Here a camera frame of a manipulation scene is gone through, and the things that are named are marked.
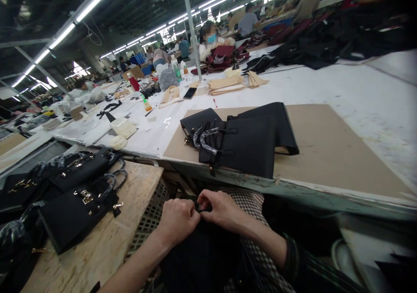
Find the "white plastic bag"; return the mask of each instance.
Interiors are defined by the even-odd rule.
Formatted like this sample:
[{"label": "white plastic bag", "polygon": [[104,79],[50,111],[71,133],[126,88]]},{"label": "white plastic bag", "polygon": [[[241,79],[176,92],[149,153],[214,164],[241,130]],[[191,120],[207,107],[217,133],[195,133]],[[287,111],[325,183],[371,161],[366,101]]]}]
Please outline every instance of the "white plastic bag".
[{"label": "white plastic bag", "polygon": [[156,72],[158,73],[158,75],[161,75],[161,72],[162,72],[163,70],[167,69],[167,68],[169,68],[168,63],[166,63],[166,64],[159,64],[159,65],[156,67]]},{"label": "white plastic bag", "polygon": [[177,76],[175,76],[175,72],[173,69],[167,68],[164,69],[158,78],[159,87],[161,91],[165,91],[171,86],[178,86]]},{"label": "white plastic bag", "polygon": [[96,103],[104,101],[105,98],[106,98],[106,94],[103,92],[103,90],[100,87],[95,87],[91,91],[89,102],[91,104],[96,104]]}]

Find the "hand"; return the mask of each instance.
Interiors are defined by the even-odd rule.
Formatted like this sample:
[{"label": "hand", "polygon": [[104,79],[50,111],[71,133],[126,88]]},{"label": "hand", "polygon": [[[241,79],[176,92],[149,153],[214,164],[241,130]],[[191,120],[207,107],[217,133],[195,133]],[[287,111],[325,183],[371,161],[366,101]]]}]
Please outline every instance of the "hand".
[{"label": "hand", "polygon": [[245,213],[230,195],[222,191],[203,190],[197,199],[197,203],[201,210],[207,209],[210,205],[212,207],[211,212],[200,213],[204,220],[234,233],[241,234],[248,222],[254,219],[251,215]]},{"label": "hand", "polygon": [[188,237],[199,222],[200,214],[191,200],[168,200],[164,203],[155,233],[172,248]]}]

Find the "wooden table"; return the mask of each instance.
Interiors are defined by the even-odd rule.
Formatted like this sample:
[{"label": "wooden table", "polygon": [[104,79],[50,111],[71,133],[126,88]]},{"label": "wooden table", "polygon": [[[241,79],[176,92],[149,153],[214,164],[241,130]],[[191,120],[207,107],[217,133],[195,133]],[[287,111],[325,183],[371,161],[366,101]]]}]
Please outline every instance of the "wooden table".
[{"label": "wooden table", "polygon": [[118,192],[122,213],[106,214],[88,237],[58,256],[50,240],[22,293],[89,292],[103,285],[123,264],[143,213],[162,176],[163,168],[126,161],[128,178]]}]

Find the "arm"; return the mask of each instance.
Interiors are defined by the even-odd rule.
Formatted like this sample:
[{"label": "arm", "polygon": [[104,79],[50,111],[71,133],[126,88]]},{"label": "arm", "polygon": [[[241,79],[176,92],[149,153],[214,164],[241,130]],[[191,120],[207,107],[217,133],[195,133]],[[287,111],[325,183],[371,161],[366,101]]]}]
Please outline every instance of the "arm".
[{"label": "arm", "polygon": [[287,255],[287,242],[270,227],[245,213],[232,199],[222,191],[203,190],[197,200],[201,209],[209,205],[211,212],[202,212],[200,216],[231,232],[241,234],[258,245],[278,266],[283,269]]},{"label": "arm", "polygon": [[137,293],[152,270],[169,251],[189,234],[200,221],[190,200],[165,202],[158,227],[130,259],[106,282],[99,293]]},{"label": "arm", "polygon": [[162,56],[163,56],[165,62],[168,62],[168,54],[166,54],[165,51],[162,51]]},{"label": "arm", "polygon": [[292,16],[293,18],[296,18],[297,16],[298,16],[298,13],[300,13],[300,10],[301,10],[301,1],[300,1],[300,3],[297,5],[297,8],[295,9],[295,13],[294,13],[294,15]]},{"label": "arm", "polygon": [[258,21],[258,18],[256,17],[256,15],[254,14],[253,16],[253,27],[258,27],[260,24],[260,22]]}]

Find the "metal pole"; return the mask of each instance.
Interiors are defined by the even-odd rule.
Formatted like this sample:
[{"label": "metal pole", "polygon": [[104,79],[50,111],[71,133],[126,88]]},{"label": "metal pole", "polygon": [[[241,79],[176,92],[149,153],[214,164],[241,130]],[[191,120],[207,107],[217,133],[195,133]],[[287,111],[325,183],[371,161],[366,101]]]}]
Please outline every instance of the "metal pole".
[{"label": "metal pole", "polygon": [[185,26],[185,21],[182,21],[184,23],[184,28],[185,28],[185,39],[187,39],[188,42],[190,42],[188,40],[188,34],[187,34],[187,26]]},{"label": "metal pole", "polygon": [[190,0],[184,0],[185,1],[185,7],[187,9],[187,13],[188,13],[188,23],[190,25],[190,31],[191,31],[191,39],[192,39],[192,43],[194,44],[194,53],[195,53],[195,63],[197,64],[197,71],[199,73],[199,80],[201,82],[202,77],[201,77],[201,69],[200,69],[200,57],[199,57],[199,52],[197,49],[197,36],[195,35],[194,32],[194,23],[192,22],[192,16],[191,16],[191,5],[190,5]]},{"label": "metal pole", "polygon": [[14,89],[12,86],[10,86],[10,85],[8,85],[8,84],[6,84],[3,80],[1,80],[0,79],[0,82],[3,84],[3,85],[5,85],[6,87],[9,87],[9,88],[11,88],[14,92],[16,92],[17,93],[17,95],[19,96],[19,97],[22,97],[22,99],[23,100],[25,100],[26,102],[28,102],[29,103],[29,106],[36,106],[36,105],[34,105],[33,103],[32,103],[32,101],[30,101],[27,97],[25,97],[23,94],[21,94],[19,91],[17,91],[16,89]]},{"label": "metal pole", "polygon": [[74,100],[74,98],[68,93],[68,91],[64,88],[64,87],[62,87],[61,85],[60,85],[60,83],[59,82],[57,82],[52,76],[51,76],[51,74],[49,74],[41,65],[39,65],[38,63],[35,63],[35,61],[33,61],[32,60],[32,58],[30,57],[30,56],[28,56],[27,54],[26,54],[26,52],[24,52],[19,46],[16,46],[15,47],[16,48],[16,50],[17,51],[19,51],[25,58],[27,58],[28,59],[28,61],[29,62],[31,62],[34,66],[36,66],[37,68],[38,68],[38,70],[40,70],[46,77],[49,77],[49,79],[50,80],[52,80],[57,86],[58,86],[58,88],[59,89],[61,89],[61,91],[63,92],[63,93],[65,93],[66,95],[68,95],[68,97],[71,99],[71,100]]}]

